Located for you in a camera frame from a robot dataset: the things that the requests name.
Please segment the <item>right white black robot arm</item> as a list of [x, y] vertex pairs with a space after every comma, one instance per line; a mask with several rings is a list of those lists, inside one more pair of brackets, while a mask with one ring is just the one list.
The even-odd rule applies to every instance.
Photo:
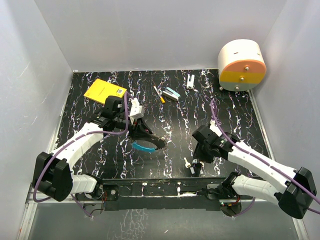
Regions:
[[312, 172], [305, 167], [295, 169], [282, 165], [253, 150], [230, 133], [222, 133], [212, 121], [192, 133], [197, 141], [194, 158], [212, 163], [222, 158], [240, 165], [260, 178], [232, 172], [215, 189], [216, 195], [233, 199], [250, 196], [273, 203], [295, 219], [302, 219], [313, 201], [317, 188]]

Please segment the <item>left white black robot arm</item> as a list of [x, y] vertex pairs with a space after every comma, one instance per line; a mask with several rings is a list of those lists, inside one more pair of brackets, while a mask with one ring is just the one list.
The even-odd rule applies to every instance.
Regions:
[[88, 150], [107, 136], [127, 135], [136, 149], [145, 152], [163, 148], [165, 143], [146, 125], [144, 111], [139, 100], [129, 93], [124, 97], [107, 97], [104, 106], [94, 112], [71, 139], [37, 156], [32, 178], [33, 200], [61, 202], [76, 194], [99, 199], [104, 189], [99, 179], [89, 173], [76, 174], [73, 168]]

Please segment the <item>metal key organizer with rings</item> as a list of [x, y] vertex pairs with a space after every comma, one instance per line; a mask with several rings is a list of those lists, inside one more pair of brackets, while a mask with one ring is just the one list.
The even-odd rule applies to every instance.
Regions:
[[165, 149], [167, 147], [167, 143], [166, 143], [165, 139], [163, 137], [159, 137], [159, 136], [157, 136], [155, 134], [151, 135], [151, 141], [150, 142], [143, 141], [143, 140], [135, 140], [135, 141], [131, 140], [131, 144], [133, 142], [137, 142], [139, 145], [145, 146], [145, 147], [148, 147], [148, 148], [155, 148], [156, 151], [161, 150], [161, 149]]

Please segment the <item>blue organizer handle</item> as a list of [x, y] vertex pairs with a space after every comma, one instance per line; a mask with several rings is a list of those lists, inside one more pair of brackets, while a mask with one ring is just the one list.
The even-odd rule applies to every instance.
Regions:
[[142, 145], [138, 144], [136, 141], [133, 142], [131, 145], [134, 149], [142, 151], [142, 152], [146, 152], [146, 153], [153, 153], [156, 151], [156, 149], [154, 147], [142, 146]]

